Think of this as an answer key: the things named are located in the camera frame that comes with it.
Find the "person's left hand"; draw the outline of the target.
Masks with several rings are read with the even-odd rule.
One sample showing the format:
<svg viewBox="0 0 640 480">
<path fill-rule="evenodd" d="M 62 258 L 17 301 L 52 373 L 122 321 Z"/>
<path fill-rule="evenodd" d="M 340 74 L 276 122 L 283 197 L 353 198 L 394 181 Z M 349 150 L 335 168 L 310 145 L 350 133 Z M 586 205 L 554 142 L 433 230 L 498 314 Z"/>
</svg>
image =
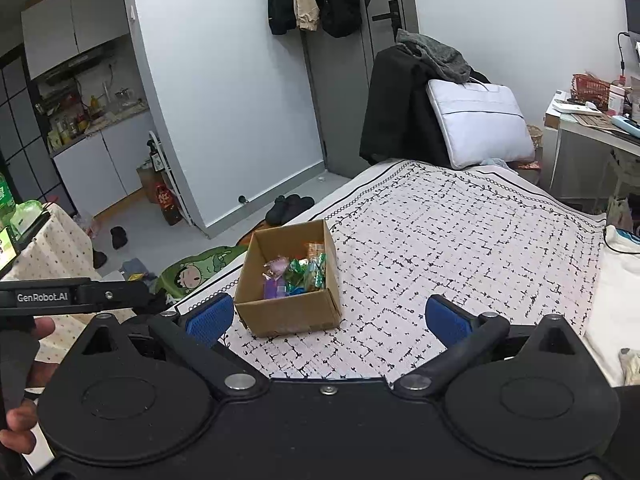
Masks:
<svg viewBox="0 0 640 480">
<path fill-rule="evenodd" d="M 43 388 L 50 382 L 55 363 L 36 360 L 41 339 L 54 333 L 52 318 L 36 318 L 27 333 L 1 333 L 1 444 L 13 452 L 28 455 L 36 446 L 32 433 L 38 422 L 35 403 L 25 396 L 28 388 Z"/>
</svg>

